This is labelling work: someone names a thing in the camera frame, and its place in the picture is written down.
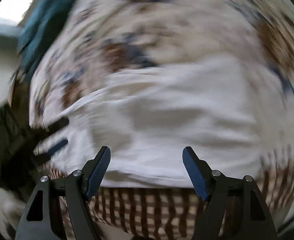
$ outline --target brown pattern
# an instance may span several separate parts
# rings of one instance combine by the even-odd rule
[[[116,226],[116,219],[114,216],[114,212],[112,212],[114,210],[114,189],[110,188],[109,189],[109,196],[110,196],[110,206],[109,206],[109,210],[110,210],[110,220],[111,223]]]
[[[263,44],[265,52],[283,73],[291,76],[294,73],[294,28],[286,31],[284,23],[272,25],[264,20],[256,26],[258,36]]]
[[[129,195],[129,202],[130,202],[129,220],[130,221],[135,221],[137,203],[136,203],[135,198],[134,198],[134,189],[133,188],[128,189],[128,195]],[[130,223],[130,230],[131,230],[131,233],[133,235],[135,235],[135,236],[138,235],[134,223]]]
[[[165,232],[168,236],[168,239],[174,239],[172,220],[176,215],[176,210],[175,210],[175,203],[172,197],[171,189],[166,190],[166,196],[169,202],[169,219],[167,220],[167,223],[165,224]]]
[[[94,15],[96,13],[96,7],[98,6],[98,3],[92,2],[89,4],[89,6],[82,10],[76,17],[76,25],[85,21],[88,17],[91,15]]]
[[[275,151],[274,156],[268,154],[267,159],[262,159],[262,170],[256,179],[271,213],[285,207],[294,198],[294,158],[290,158],[290,152],[286,156],[283,153],[284,149],[280,154]],[[288,163],[284,166],[285,157]]]
[[[118,189],[118,196],[119,196],[119,204],[120,204],[119,217],[120,217],[121,227],[126,233],[128,233],[128,230],[125,224],[125,204],[124,204],[123,198],[121,197],[122,196],[121,188]]]
[[[92,209],[93,215],[99,213],[99,195],[96,195],[94,199],[95,199],[95,201],[94,202],[90,201],[90,204],[89,204],[89,210]]]
[[[154,230],[154,238],[156,240],[160,240],[161,237],[159,235],[159,228],[161,226],[161,200],[160,200],[159,194],[157,194],[157,189],[154,189],[154,196],[155,196],[155,211],[154,211],[155,230]]]
[[[139,189],[139,195],[141,202],[141,231],[144,237],[148,237],[146,189]]]
[[[142,5],[138,6],[137,12],[138,13],[146,13],[148,11],[153,10],[153,8],[157,6],[156,3],[143,3]]]
[[[189,210],[188,195],[183,193],[184,189],[181,189],[181,196],[183,197],[183,213],[179,220],[179,232],[182,237],[187,237],[187,215]]]
[[[71,84],[66,85],[65,93],[63,94],[61,99],[65,109],[81,98],[80,85],[81,84],[79,80],[76,80]]]
[[[106,198],[105,198],[104,194],[101,195],[101,205],[102,205],[102,219],[104,221],[107,221],[107,218],[106,218]]]
[[[129,64],[126,60],[124,44],[108,44],[102,48],[104,60],[111,73],[126,68]]]

